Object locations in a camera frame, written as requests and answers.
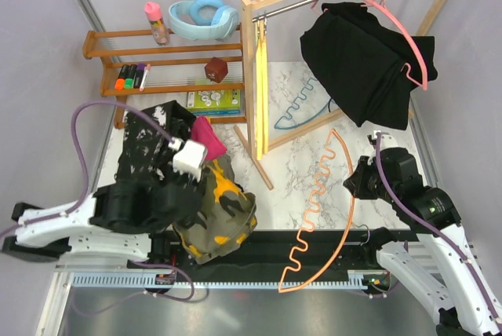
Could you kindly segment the orange hanger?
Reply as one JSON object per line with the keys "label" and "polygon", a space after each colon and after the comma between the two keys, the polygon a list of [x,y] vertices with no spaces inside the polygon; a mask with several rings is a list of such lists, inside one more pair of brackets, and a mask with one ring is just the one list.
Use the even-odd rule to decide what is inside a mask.
{"label": "orange hanger", "polygon": [[332,139],[335,139],[338,145],[342,148],[344,153],[344,158],[347,164],[347,170],[349,174],[354,173],[354,165],[352,163],[351,155],[345,140],[342,136],[332,128],[326,138],[324,144],[324,154],[320,157],[318,161],[318,171],[314,175],[314,187],[311,190],[307,198],[307,208],[303,213],[303,221],[301,226],[296,232],[296,243],[291,247],[289,251],[289,264],[282,270],[280,280],[278,281],[278,292],[280,294],[291,293],[295,291],[302,290],[309,285],[311,285],[316,279],[320,278],[322,274],[332,265],[340,254],[342,247],[347,242],[349,232],[351,231],[353,225],[353,218],[355,214],[355,197],[352,195],[349,201],[347,221],[342,231],[342,236],[340,237],[339,243],[334,248],[331,256],[328,258],[326,263],[324,263],[316,273],[314,273],[310,278],[292,286],[286,286],[287,275],[291,272],[299,273],[302,269],[301,261],[295,257],[296,253],[307,253],[309,250],[309,243],[303,237],[304,233],[311,234],[315,231],[315,224],[310,219],[312,214],[319,214],[322,210],[322,206],[319,202],[320,198],[326,194],[326,181],[330,177],[331,170],[328,165],[328,161],[332,161],[336,158],[336,152],[331,147]]}

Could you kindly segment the camouflage yellow trousers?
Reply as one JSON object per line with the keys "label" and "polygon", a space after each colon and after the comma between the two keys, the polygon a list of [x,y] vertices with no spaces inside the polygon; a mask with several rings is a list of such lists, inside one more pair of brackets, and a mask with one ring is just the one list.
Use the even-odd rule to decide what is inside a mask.
{"label": "camouflage yellow trousers", "polygon": [[207,162],[202,173],[202,208],[173,223],[183,248],[199,265],[238,250],[257,226],[256,196],[235,182],[229,155]]}

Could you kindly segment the blue hanger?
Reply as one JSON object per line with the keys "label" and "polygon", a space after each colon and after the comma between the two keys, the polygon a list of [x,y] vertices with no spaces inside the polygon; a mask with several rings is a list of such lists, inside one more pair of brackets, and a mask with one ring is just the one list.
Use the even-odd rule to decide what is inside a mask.
{"label": "blue hanger", "polygon": [[324,115],[325,112],[332,112],[334,109],[335,101],[333,98],[330,98],[325,105],[323,105],[318,111],[316,111],[313,115],[302,121],[296,121],[295,113],[301,110],[301,107],[308,102],[309,95],[316,91],[316,89],[320,86],[320,82],[314,78],[310,77],[305,83],[304,86],[300,89],[297,96],[292,100],[290,106],[286,109],[284,115],[282,115],[274,124],[275,130],[295,130],[300,128],[301,126],[307,125],[309,122],[314,121],[319,116]]}

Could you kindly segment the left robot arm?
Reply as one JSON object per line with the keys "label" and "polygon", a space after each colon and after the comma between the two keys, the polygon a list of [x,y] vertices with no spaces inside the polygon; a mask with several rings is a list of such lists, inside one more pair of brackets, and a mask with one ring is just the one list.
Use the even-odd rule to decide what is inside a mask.
{"label": "left robot arm", "polygon": [[82,203],[47,209],[17,203],[11,216],[16,227],[2,234],[1,252],[28,262],[97,254],[163,268],[173,255],[158,238],[200,211],[204,187],[203,180],[174,173],[161,184],[118,181],[98,188]]}

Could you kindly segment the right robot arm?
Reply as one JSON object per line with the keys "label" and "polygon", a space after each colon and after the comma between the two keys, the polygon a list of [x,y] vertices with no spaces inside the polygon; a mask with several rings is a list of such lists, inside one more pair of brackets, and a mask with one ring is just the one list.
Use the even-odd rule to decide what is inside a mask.
{"label": "right robot arm", "polygon": [[359,248],[361,263],[389,271],[423,306],[439,335],[499,335],[501,302],[490,289],[449,195],[426,186],[405,148],[376,144],[361,156],[344,187],[360,200],[383,200],[432,257],[440,278],[417,263],[387,228]]}

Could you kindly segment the black white patterned trousers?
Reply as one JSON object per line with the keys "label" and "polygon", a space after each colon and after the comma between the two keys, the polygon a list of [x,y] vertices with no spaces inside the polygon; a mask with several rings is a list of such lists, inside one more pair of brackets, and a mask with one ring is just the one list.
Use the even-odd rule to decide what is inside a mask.
{"label": "black white patterned trousers", "polygon": [[[187,140],[196,117],[177,101],[146,108],[143,113],[154,120],[170,136]],[[171,162],[174,151],[168,141],[137,115],[126,116],[122,154],[118,158],[116,181],[132,181],[145,185],[165,184],[174,177]]]}

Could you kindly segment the pink trousers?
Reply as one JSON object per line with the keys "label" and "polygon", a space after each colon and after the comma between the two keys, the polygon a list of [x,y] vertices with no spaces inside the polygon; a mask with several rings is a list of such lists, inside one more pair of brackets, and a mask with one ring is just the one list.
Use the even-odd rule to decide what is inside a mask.
{"label": "pink trousers", "polygon": [[211,123],[205,116],[196,117],[191,127],[191,139],[206,148],[205,161],[212,161],[227,153],[226,146],[215,134]]}

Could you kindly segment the yellow hanger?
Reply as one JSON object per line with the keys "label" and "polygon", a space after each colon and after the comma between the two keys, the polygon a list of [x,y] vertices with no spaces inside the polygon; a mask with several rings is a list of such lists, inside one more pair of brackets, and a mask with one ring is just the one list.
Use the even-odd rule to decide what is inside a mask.
{"label": "yellow hanger", "polygon": [[262,69],[262,27],[256,22],[256,158],[262,159],[264,152],[264,106]]}
{"label": "yellow hanger", "polygon": [[264,154],[268,153],[269,145],[269,86],[267,69],[267,17],[263,19],[262,35],[262,87],[263,87],[263,112],[264,112]]}

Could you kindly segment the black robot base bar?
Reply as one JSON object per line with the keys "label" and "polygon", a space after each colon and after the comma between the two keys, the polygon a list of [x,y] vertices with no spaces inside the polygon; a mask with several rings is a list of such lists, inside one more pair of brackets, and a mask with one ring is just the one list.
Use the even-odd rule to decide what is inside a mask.
{"label": "black robot base bar", "polygon": [[[303,282],[313,276],[331,257],[342,234],[341,230],[317,230],[303,234],[309,249],[293,255],[302,264],[302,269],[289,272],[285,282]],[[350,270],[380,270],[376,258],[371,255],[372,245],[362,243],[367,236],[363,230],[350,231],[336,260],[315,282],[345,280]],[[291,264],[289,252],[296,245],[294,230],[259,230],[253,232],[236,251],[199,265],[189,257],[174,232],[164,232],[151,238],[149,261],[173,263],[197,283],[278,283],[282,270]]]}

